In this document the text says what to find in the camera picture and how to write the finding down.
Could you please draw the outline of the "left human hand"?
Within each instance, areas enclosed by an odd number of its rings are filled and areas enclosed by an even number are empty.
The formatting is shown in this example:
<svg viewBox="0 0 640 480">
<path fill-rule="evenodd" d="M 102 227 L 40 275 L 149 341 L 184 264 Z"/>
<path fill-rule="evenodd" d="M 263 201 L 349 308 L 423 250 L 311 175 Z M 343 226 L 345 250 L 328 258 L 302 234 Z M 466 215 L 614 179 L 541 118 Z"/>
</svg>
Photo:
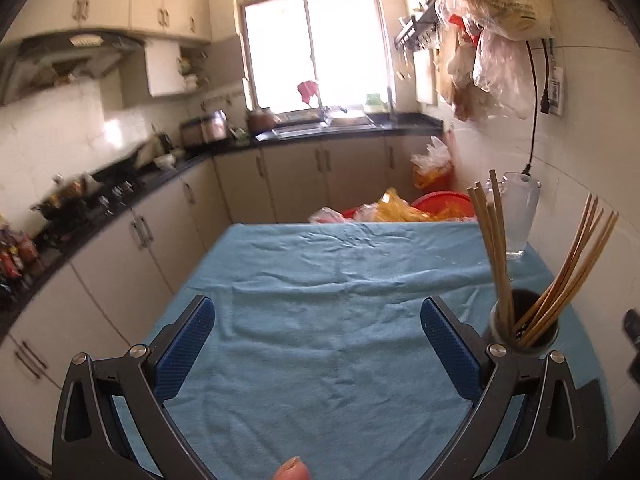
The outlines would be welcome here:
<svg viewBox="0 0 640 480">
<path fill-rule="evenodd" d="M 294 456 L 282 464 L 272 480 L 310 480 L 308 467 L 299 456 Z"/>
</svg>

